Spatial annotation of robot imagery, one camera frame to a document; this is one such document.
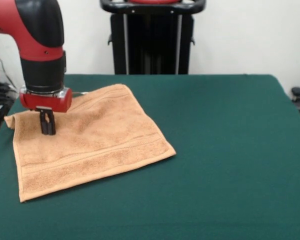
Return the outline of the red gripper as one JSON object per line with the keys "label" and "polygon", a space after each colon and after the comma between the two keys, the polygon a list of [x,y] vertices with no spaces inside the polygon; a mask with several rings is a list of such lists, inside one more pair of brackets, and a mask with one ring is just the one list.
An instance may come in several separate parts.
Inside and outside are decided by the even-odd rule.
{"label": "red gripper", "polygon": [[19,91],[19,99],[22,106],[29,110],[39,110],[41,132],[44,135],[56,134],[56,123],[53,112],[66,113],[72,104],[73,92],[64,87],[61,91],[49,94],[37,94],[27,90],[23,85]]}

